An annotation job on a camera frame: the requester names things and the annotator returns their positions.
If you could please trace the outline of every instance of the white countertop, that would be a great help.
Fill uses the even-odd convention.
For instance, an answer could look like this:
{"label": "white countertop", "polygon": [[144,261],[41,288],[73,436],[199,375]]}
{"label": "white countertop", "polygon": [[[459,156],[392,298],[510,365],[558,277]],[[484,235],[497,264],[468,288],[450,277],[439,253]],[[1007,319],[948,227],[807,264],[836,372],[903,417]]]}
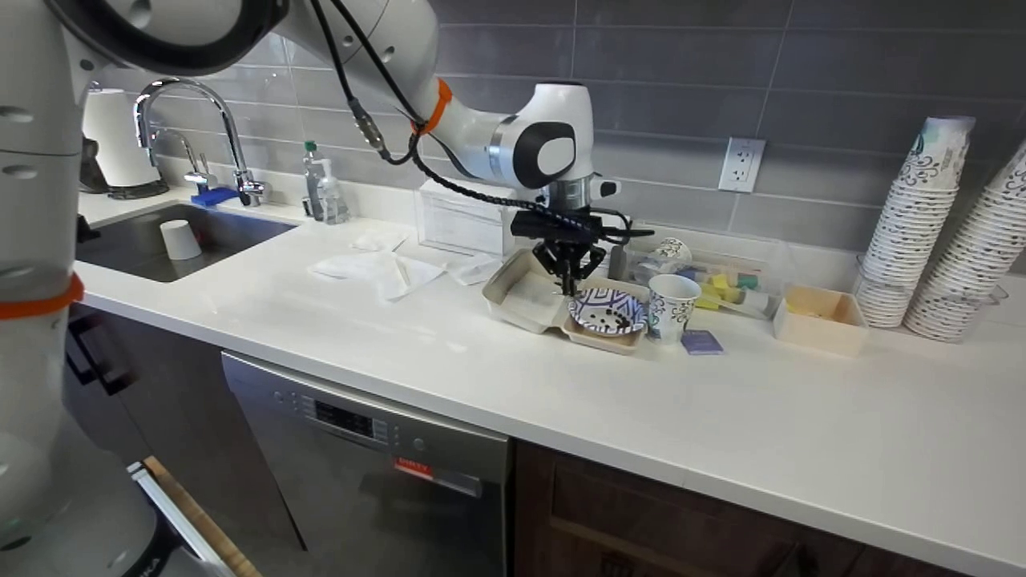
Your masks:
{"label": "white countertop", "polygon": [[[103,224],[153,202],[79,208]],[[1026,575],[1026,279],[965,348],[874,333],[842,362],[697,313],[724,356],[621,359],[508,326],[451,279],[384,306],[308,277],[369,231],[412,235],[303,224],[170,287],[78,273],[92,308],[263,362],[965,575]]]}

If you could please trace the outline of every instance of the cabinet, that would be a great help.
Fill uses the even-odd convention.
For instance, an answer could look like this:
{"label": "cabinet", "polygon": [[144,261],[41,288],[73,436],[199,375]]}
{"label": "cabinet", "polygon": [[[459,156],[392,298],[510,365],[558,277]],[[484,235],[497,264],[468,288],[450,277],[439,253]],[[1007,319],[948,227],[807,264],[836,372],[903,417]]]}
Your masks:
{"label": "cabinet", "polygon": [[517,447],[517,577],[948,577],[754,509]]}
{"label": "cabinet", "polygon": [[156,456],[240,544],[299,544],[222,379],[222,350],[78,308],[69,324],[64,405],[122,461]]}

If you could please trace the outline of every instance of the appliance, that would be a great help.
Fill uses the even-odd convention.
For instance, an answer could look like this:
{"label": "appliance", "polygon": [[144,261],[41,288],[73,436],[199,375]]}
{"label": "appliance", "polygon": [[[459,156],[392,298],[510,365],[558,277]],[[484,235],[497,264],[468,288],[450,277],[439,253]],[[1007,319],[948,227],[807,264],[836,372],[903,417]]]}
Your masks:
{"label": "appliance", "polygon": [[308,571],[508,577],[510,440],[222,356]]}
{"label": "appliance", "polygon": [[134,144],[132,102],[125,89],[89,89],[82,136],[98,144],[97,165],[111,199],[144,199],[167,194],[167,182]]}

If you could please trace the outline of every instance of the backsplash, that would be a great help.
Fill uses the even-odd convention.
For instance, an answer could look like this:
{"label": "backsplash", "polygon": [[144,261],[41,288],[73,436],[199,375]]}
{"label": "backsplash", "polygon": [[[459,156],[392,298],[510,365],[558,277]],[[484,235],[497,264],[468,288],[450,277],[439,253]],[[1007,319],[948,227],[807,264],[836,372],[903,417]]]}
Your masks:
{"label": "backsplash", "polygon": [[[672,227],[864,251],[926,117],[975,117],[965,194],[1026,137],[1022,0],[432,0],[439,73],[477,110],[521,110],[536,80],[574,78],[595,102],[595,168],[619,208]],[[138,89],[138,71],[107,84]],[[303,169],[303,141],[342,181],[419,185],[354,128],[335,71],[283,39],[207,78],[253,168]],[[227,160],[213,110],[160,117]],[[392,144],[408,122],[387,102]],[[719,194],[724,137],[768,137],[754,196]]]}

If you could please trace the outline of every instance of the dishwasher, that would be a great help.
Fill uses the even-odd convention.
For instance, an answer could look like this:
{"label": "dishwasher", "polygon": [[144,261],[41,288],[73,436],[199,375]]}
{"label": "dishwasher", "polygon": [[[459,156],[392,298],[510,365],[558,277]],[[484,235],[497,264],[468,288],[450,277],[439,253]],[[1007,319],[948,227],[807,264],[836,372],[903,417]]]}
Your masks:
{"label": "dishwasher", "polygon": [[222,356],[311,575],[508,577],[510,440]]}

